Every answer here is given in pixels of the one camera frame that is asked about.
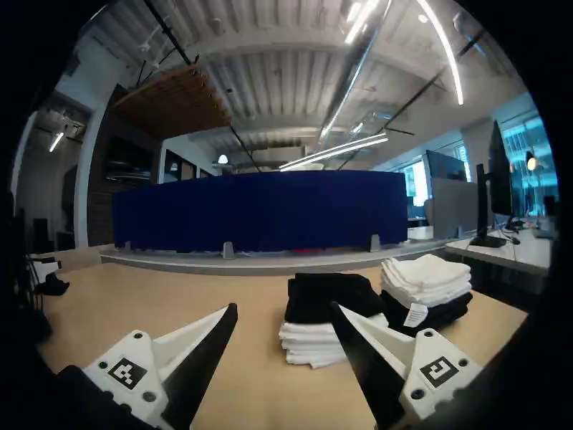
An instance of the partition foot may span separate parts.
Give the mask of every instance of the partition foot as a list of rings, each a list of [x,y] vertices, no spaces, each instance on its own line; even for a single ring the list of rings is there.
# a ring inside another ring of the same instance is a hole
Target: partition foot
[[[378,252],[381,249],[382,247],[380,246],[380,236],[373,234],[372,237],[370,237],[370,252]]]
[[[225,242],[223,244],[223,258],[224,259],[235,258],[235,250],[233,249],[233,242]]]

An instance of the blue fabric divider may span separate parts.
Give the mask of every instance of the blue fabric divider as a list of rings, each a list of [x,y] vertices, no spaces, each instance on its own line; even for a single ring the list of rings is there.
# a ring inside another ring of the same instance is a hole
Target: blue fabric divider
[[[250,173],[114,195],[115,245],[136,249],[281,251],[369,247],[408,238],[403,173]]]

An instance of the wooden ceiling panel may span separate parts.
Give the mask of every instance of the wooden ceiling panel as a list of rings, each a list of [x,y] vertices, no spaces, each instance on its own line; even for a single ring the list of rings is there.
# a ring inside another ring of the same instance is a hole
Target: wooden ceiling panel
[[[231,123],[207,76],[193,65],[132,91],[112,109],[161,140]]]

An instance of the black monitor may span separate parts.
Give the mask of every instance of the black monitor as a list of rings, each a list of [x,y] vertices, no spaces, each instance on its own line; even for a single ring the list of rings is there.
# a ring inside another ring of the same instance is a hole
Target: black monitor
[[[497,121],[493,123],[493,131],[489,143],[489,173],[483,170],[483,164],[476,166],[478,174],[478,228],[476,237],[471,241],[478,247],[499,248],[506,240],[488,236],[488,191],[487,181],[490,182],[491,211],[495,214],[513,216],[511,210],[511,172],[506,156],[504,140]]]

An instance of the black folded towel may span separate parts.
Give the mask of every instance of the black folded towel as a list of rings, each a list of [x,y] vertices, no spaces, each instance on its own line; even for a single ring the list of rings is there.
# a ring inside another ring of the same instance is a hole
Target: black folded towel
[[[405,335],[415,337],[420,330],[426,328],[439,330],[463,317],[468,312],[468,303],[473,296],[470,292],[467,292],[448,303],[429,307],[428,316],[417,327],[404,327],[404,321],[410,310],[402,306],[388,291],[383,290],[380,293],[380,298],[386,307],[384,315],[388,320],[388,327]]]
[[[297,324],[330,323],[331,302],[365,317],[386,313],[370,281],[359,274],[297,273],[289,279],[284,320]]]

